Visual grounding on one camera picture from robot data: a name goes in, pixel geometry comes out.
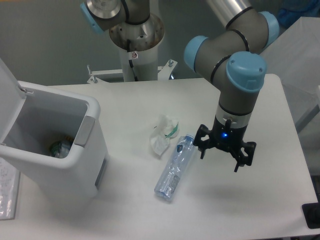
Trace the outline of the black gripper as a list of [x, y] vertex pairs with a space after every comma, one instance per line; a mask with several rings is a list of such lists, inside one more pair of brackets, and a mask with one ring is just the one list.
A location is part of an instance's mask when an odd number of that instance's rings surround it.
[[201, 152], [200, 159], [203, 159], [207, 149], [217, 148], [227, 153], [236, 153], [236, 165], [234, 172], [239, 167], [251, 166], [254, 158], [257, 143], [254, 141], [244, 142], [243, 138], [247, 125], [241, 128], [228, 128], [215, 117], [212, 130], [201, 124], [196, 132], [193, 145]]

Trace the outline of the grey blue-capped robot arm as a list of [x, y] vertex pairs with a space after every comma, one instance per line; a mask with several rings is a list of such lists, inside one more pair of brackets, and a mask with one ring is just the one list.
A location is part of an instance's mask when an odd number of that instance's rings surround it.
[[[256, 143], [243, 138], [267, 71], [258, 52], [277, 39], [279, 24], [274, 15], [257, 12], [246, 0], [210, 0], [208, 5], [225, 33], [192, 38], [183, 58], [220, 96], [212, 129], [201, 125], [194, 144], [202, 153], [211, 148], [230, 153], [237, 167], [250, 166]], [[158, 79], [157, 48], [165, 28], [151, 13], [149, 1], [86, 0], [80, 9], [96, 33], [109, 33], [126, 82]]]

